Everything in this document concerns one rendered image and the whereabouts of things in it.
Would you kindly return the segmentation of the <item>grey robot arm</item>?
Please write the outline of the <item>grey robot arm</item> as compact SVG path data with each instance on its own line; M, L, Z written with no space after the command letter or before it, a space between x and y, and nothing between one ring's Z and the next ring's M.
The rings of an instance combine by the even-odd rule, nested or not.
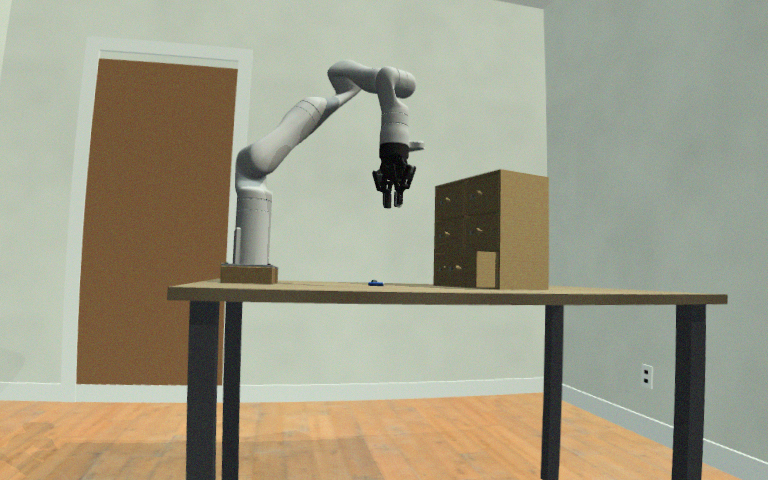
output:
M388 66L370 68L351 60L335 63L327 74L335 96L302 99L287 112L276 129L237 155L233 264L269 264L272 194L265 190L266 175L361 90L378 95L380 144L404 143L409 146L409 152L425 149L423 141L409 141L408 108L396 98L408 98L414 93L416 81L412 74Z

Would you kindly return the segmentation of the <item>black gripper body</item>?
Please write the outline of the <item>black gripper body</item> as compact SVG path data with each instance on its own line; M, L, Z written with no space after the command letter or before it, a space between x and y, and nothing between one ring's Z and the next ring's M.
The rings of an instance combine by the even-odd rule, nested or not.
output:
M396 165L397 178L402 178L404 174L404 165L407 163L409 157L409 146L399 142L387 142L382 143L379 146L379 157L381 159L380 170L382 172L383 166L388 166L387 180L392 181L392 172L390 169L391 164ZM382 172L383 174L383 172Z

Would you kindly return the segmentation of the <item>small tan chest of drawers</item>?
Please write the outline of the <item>small tan chest of drawers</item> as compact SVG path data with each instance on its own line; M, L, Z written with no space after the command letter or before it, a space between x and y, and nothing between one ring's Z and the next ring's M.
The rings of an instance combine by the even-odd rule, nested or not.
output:
M499 174L499 208L466 213L466 182ZM464 214L436 218L437 189L464 183ZM465 249L466 217L499 213L499 248ZM463 250L436 251L436 222L464 218ZM549 177L495 170L435 186L435 255L446 252L498 252L494 290L549 290Z

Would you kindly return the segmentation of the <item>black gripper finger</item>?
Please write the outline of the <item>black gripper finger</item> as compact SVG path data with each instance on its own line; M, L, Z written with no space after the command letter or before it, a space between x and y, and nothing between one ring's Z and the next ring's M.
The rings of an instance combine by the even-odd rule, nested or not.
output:
M383 172L383 175L382 175ZM373 171L372 175L374 178L374 182L376 185L377 191L380 191L383 193L383 207L384 208L391 208L391 198L392 198L392 185L394 185L393 181L387 181L387 173L388 173L388 166L384 165L383 170L379 169L377 171ZM387 187L388 184L388 187Z
M392 172L392 181L394 182L394 189L396 191L396 192L394 192L394 207L402 207L402 204L403 204L403 192L404 192L404 190L410 188L410 185L411 185L411 182L412 182L415 170L416 170L415 166L412 166L412 165L409 165L409 164L407 165L406 163L405 163L403 168L405 168L404 169L404 174L403 174L402 178L398 179L397 178L397 173L396 173L396 165L395 164L391 164L390 165L390 169L391 169L391 172ZM406 180L407 180L407 182L406 182Z

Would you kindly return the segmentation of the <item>dark brown drawer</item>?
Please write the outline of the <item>dark brown drawer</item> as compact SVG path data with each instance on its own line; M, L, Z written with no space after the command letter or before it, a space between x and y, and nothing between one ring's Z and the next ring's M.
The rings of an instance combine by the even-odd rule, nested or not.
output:
M436 218L459 214L464 214L464 183L437 189Z
M435 255L435 284L445 284L445 254Z
M436 222L436 251L463 250L464 218Z
M482 248L499 248L499 213L466 217L465 249Z
M498 287L499 252L445 253L445 285Z
M466 182L466 213L498 208L499 174Z

